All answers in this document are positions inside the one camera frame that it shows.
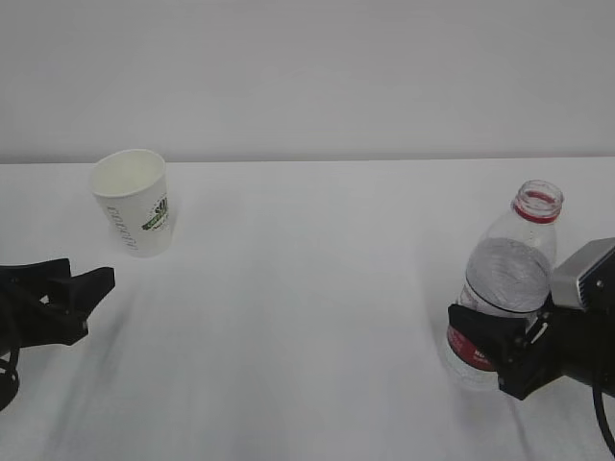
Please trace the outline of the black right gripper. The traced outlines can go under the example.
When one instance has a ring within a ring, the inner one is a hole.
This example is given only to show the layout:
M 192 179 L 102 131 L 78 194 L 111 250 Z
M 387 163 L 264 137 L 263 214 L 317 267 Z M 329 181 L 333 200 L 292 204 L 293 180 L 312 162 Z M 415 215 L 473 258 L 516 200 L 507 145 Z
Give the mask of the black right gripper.
M 614 395 L 614 310 L 548 305 L 520 317 L 485 314 L 453 303 L 454 352 L 480 370 L 497 370 L 499 389 L 517 400 L 566 376 Z

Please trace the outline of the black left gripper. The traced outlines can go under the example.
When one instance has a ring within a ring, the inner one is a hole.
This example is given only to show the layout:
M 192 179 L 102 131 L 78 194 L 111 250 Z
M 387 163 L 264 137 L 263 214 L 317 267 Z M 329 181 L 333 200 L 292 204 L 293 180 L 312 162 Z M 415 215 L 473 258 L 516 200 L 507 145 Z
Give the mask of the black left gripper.
M 71 277 L 68 258 L 1 267 L 1 353 L 70 346 L 88 333 L 87 319 L 115 287 L 102 267 Z

